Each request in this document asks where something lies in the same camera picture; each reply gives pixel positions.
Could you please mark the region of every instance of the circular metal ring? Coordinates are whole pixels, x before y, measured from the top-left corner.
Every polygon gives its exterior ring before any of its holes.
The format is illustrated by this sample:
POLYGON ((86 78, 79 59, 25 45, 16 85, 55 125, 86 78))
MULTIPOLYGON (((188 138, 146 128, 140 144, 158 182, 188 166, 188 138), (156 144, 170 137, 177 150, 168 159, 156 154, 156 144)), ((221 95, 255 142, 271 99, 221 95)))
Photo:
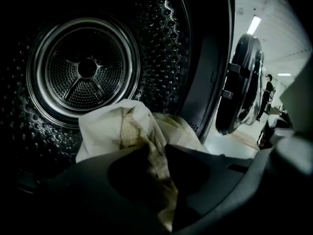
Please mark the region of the circular metal ring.
POLYGON ((36 108, 51 122, 78 128, 80 115, 133 97, 140 74, 138 49, 130 31, 111 16, 63 20, 47 27, 35 43, 27 87, 36 108), (68 49, 75 46, 67 44, 80 36, 87 42, 73 54, 68 49), (93 38, 100 39, 95 47, 93 38))

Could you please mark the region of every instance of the white ceiling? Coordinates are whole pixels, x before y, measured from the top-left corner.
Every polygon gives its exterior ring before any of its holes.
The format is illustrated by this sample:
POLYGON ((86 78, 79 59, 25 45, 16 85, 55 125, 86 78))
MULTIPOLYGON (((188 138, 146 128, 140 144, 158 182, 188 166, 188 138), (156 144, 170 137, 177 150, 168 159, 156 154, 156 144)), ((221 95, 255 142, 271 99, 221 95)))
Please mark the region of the white ceiling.
POLYGON ((289 85, 312 53, 312 45, 287 0, 235 0, 234 52, 240 37, 247 32, 254 15, 262 20, 254 35, 264 52, 265 73, 289 85), (290 73, 280 77, 278 73, 290 73))

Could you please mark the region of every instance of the open door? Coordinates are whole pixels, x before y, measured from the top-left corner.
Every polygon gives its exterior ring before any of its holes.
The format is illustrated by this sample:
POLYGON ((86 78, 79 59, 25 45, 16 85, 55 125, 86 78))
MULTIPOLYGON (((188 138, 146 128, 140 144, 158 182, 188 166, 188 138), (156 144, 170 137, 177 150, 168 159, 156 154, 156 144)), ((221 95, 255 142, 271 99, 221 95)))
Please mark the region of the open door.
POLYGON ((241 124, 252 125, 262 99, 264 54, 259 39, 244 34, 236 47, 222 91, 216 129, 223 135, 233 133, 241 124))

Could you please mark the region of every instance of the black pants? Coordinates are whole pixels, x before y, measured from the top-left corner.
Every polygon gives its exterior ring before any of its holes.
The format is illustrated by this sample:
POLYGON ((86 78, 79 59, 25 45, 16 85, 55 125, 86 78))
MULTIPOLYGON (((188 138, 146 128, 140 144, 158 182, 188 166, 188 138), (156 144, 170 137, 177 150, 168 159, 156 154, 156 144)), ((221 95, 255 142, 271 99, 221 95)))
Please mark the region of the black pants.
POLYGON ((264 110, 265 110, 265 107, 266 105, 268 104, 268 100, 269 100, 269 95, 267 95, 267 93, 263 93, 263 97, 262 97, 262 103, 261 103, 261 108, 260 108, 260 112, 259 112, 259 115, 256 119, 260 119, 264 110))

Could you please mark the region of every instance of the person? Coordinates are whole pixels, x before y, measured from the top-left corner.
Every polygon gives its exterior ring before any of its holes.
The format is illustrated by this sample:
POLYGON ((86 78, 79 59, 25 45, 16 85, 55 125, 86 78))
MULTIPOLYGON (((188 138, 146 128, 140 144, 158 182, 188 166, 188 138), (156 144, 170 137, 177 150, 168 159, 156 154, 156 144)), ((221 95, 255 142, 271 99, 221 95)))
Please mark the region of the person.
POLYGON ((261 103, 261 108, 260 108, 260 112, 259 112, 259 115, 257 117, 257 120, 260 122, 260 118, 264 112, 264 109, 268 103, 268 100, 269 100, 269 95, 270 95, 270 92, 273 90, 273 85, 271 83, 273 77, 271 74, 268 74, 266 76, 266 79, 267 79, 267 84, 266 84, 266 88, 263 92, 263 97, 262 97, 262 103, 261 103))

